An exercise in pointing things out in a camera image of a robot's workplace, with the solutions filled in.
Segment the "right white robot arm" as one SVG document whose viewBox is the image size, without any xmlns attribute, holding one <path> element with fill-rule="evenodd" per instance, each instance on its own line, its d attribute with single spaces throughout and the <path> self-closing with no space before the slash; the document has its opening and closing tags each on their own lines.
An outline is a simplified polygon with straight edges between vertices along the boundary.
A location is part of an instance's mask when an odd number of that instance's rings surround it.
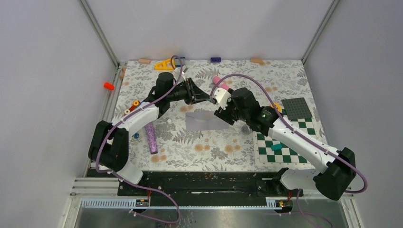
<svg viewBox="0 0 403 228">
<path fill-rule="evenodd" d="M 217 88 L 212 99 L 219 109 L 215 116 L 233 125 L 243 121 L 254 132 L 285 144 L 308 162 L 314 169 L 308 174 L 282 168 L 273 191 L 280 196 L 294 189 L 314 189 L 330 200 L 339 200 L 356 177 L 355 153 L 345 147 L 339 150 L 320 142 L 291 123 L 271 106 L 260 106 L 253 93 L 246 89 Z"/>
</svg>

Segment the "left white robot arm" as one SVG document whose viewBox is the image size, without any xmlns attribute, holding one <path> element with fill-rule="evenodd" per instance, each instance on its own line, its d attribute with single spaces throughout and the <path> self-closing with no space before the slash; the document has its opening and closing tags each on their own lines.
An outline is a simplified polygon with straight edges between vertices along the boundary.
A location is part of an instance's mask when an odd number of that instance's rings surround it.
<svg viewBox="0 0 403 228">
<path fill-rule="evenodd" d="M 210 95 L 201 90 L 191 78 L 178 80 L 170 72 L 158 75 L 146 99 L 133 111 L 113 123 L 100 121 L 95 128 L 88 157 L 113 171 L 120 179 L 129 181 L 135 195 L 147 191 L 143 172 L 129 160 L 129 138 L 147 124 L 162 117 L 170 103 L 183 100 L 192 105 L 208 101 Z"/>
</svg>

